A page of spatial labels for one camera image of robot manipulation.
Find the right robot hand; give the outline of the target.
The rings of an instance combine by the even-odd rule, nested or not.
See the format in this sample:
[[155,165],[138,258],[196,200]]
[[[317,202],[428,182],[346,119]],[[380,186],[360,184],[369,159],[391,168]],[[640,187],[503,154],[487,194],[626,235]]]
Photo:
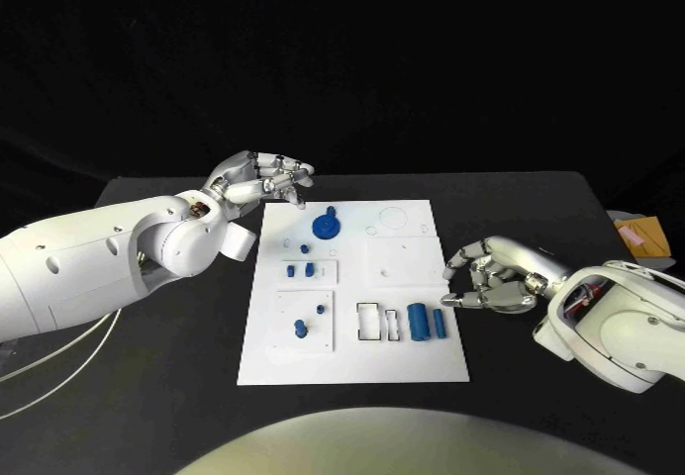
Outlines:
[[441,305],[457,309],[487,309],[516,315],[551,300],[571,277],[571,268],[539,248],[509,237],[486,237],[460,248],[445,263],[442,278],[451,280],[466,267],[473,290],[447,294]]

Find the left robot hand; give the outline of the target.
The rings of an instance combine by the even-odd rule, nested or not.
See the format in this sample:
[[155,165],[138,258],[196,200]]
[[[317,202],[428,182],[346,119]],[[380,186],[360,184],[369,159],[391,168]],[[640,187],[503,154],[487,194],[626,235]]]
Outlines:
[[203,192],[223,211],[243,216],[262,199],[305,208],[298,187],[314,185],[314,167],[277,153],[243,150],[226,158],[207,176]]

